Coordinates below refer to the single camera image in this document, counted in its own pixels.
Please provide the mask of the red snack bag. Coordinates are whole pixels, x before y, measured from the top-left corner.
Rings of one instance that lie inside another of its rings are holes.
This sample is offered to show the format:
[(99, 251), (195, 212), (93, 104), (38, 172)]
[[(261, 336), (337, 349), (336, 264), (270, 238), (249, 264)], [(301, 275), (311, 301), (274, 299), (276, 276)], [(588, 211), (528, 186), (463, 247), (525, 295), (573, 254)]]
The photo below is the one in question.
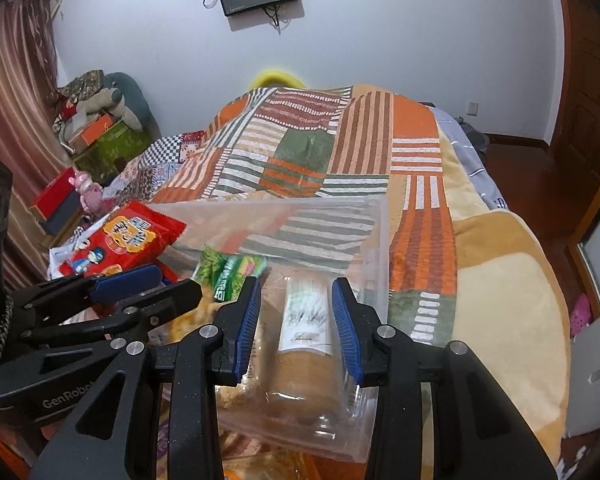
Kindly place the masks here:
[(63, 276), (111, 276), (154, 263), (185, 231), (186, 224), (132, 200), (79, 242), (59, 265)]

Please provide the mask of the brown wooden door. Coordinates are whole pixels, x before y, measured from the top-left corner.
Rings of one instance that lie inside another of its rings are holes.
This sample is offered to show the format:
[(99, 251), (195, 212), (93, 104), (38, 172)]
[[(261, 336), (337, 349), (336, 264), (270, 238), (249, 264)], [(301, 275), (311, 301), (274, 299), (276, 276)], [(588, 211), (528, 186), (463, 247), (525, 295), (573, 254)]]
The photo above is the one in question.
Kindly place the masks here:
[(560, 0), (565, 71), (553, 139), (491, 136), (486, 168), (549, 256), (588, 232), (600, 208), (600, 0)]

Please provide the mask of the colourful fleece blanket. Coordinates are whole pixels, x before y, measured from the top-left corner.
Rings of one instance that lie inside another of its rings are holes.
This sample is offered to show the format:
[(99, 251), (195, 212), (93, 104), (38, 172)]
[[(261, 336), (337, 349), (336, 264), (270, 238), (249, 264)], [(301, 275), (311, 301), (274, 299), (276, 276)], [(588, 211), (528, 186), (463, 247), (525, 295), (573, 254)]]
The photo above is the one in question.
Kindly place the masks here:
[(450, 115), (397, 98), (390, 124), (390, 316), (424, 344), (464, 340), (558, 460), (570, 350), (553, 269)]

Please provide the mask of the clear plastic storage bin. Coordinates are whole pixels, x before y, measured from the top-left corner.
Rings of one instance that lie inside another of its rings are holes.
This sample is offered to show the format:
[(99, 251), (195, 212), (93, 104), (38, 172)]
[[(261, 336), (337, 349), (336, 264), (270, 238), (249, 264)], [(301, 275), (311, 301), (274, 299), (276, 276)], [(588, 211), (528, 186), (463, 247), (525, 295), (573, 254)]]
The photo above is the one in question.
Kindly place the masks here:
[[(348, 373), (339, 337), (344, 389), (337, 417), (309, 426), (285, 422), (268, 412), (265, 390), (282, 324), (286, 278), (307, 273), (326, 276), (330, 304), (332, 283), (345, 278), (359, 302), (373, 307), (380, 318), (387, 317), (389, 221), (385, 196), (193, 200), (163, 204), (160, 211), (186, 224), (180, 238), (162, 254), (163, 262), (182, 278), (193, 278), (206, 247), (268, 260), (258, 278), (262, 306), (248, 370), (237, 386), (216, 392), (220, 424), (296, 451), (364, 462), (370, 449), (377, 392), (361, 388)], [(202, 307), (176, 321), (173, 335), (181, 336), (209, 322), (222, 304), (213, 302), (204, 290)]]

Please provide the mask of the orange shoe box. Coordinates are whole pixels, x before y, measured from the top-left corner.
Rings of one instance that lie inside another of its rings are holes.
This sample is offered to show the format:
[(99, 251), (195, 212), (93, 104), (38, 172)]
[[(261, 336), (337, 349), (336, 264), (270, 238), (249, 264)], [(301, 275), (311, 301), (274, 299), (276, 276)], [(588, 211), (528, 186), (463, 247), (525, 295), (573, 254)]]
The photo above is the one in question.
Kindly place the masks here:
[(80, 154), (95, 143), (112, 125), (112, 117), (105, 114), (76, 113), (66, 122), (61, 133), (62, 143), (70, 154)]

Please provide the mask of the white appliance with magnets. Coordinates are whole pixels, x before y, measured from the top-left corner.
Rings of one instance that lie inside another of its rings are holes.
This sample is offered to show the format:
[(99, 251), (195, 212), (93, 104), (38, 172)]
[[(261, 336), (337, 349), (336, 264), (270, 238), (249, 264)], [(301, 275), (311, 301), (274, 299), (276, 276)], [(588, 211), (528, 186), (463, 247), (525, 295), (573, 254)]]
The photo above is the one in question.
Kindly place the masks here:
[(600, 318), (574, 338), (571, 349), (568, 438), (600, 429)]

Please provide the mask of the green seaweed snack packet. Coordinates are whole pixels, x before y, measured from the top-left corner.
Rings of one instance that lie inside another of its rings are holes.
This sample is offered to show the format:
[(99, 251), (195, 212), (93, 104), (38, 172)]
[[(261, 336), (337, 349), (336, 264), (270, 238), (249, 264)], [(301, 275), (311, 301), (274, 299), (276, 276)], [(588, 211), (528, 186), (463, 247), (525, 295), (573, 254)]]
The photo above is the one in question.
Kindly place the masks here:
[(260, 278), (268, 266), (262, 256), (226, 254), (206, 247), (193, 274), (213, 302), (235, 300), (242, 291), (246, 278)]

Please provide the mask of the patchwork striped quilt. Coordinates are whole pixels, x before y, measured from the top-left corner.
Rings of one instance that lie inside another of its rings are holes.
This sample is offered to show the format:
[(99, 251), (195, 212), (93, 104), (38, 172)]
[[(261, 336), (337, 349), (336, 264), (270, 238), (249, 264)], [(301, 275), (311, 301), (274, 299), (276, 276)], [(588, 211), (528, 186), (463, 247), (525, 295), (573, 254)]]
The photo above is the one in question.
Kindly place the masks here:
[(254, 89), (201, 132), (151, 143), (108, 200), (385, 197), (388, 320), (427, 346), (452, 337), (455, 235), (441, 133), (425, 105), (369, 84)]

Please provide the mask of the grey stuffed toy pile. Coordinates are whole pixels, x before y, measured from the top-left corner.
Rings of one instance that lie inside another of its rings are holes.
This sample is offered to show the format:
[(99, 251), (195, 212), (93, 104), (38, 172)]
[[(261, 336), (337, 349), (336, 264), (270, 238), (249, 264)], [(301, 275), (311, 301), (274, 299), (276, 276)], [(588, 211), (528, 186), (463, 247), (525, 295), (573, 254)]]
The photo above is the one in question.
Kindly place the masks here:
[(108, 114), (134, 131), (147, 130), (151, 112), (137, 82), (125, 73), (90, 70), (57, 89), (53, 133), (76, 113)]

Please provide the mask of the pink plush toy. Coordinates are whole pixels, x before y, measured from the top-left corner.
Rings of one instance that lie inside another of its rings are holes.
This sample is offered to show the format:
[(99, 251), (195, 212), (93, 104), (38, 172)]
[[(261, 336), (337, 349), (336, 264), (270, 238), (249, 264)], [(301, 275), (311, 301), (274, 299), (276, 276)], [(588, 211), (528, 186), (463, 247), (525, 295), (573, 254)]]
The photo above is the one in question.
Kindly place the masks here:
[(79, 170), (73, 177), (73, 186), (80, 204), (87, 214), (97, 216), (102, 211), (102, 186), (87, 171)]

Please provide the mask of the green patterned box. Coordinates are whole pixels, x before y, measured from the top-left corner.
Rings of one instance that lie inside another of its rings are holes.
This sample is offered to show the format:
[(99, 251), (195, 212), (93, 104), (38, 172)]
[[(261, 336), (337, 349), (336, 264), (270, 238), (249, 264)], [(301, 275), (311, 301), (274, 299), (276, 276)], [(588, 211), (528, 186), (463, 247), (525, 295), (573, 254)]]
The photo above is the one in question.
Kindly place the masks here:
[(84, 152), (74, 155), (73, 162), (79, 170), (87, 171), (94, 181), (108, 185), (151, 142), (148, 131), (135, 131), (120, 120)]

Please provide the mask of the brown biscuit roll white label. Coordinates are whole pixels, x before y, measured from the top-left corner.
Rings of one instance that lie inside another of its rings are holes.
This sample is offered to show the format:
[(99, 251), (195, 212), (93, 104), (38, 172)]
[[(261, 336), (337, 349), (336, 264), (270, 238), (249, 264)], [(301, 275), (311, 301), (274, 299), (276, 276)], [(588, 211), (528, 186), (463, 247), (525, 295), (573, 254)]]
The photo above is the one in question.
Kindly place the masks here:
[(339, 415), (344, 389), (328, 278), (300, 274), (286, 278), (285, 285), (282, 324), (265, 390), (268, 412), (303, 426), (328, 422)]

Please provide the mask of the red and black box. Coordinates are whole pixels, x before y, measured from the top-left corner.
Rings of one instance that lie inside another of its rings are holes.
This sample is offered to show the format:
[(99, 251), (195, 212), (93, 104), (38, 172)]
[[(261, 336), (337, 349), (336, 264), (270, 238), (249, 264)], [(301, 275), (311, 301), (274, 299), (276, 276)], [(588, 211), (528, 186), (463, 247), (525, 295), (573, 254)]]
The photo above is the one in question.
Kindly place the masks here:
[(30, 211), (47, 235), (57, 235), (82, 210), (79, 193), (74, 187), (76, 170), (68, 167), (33, 201)]

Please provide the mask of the striped red curtain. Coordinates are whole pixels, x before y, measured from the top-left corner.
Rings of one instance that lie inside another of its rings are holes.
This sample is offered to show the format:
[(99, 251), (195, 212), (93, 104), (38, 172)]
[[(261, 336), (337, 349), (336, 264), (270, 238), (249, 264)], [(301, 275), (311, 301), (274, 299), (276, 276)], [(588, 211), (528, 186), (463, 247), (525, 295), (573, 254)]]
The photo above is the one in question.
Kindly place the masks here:
[(3, 270), (9, 288), (46, 277), (34, 200), (70, 159), (54, 137), (57, 56), (52, 0), (0, 1), (0, 159), (12, 172)]

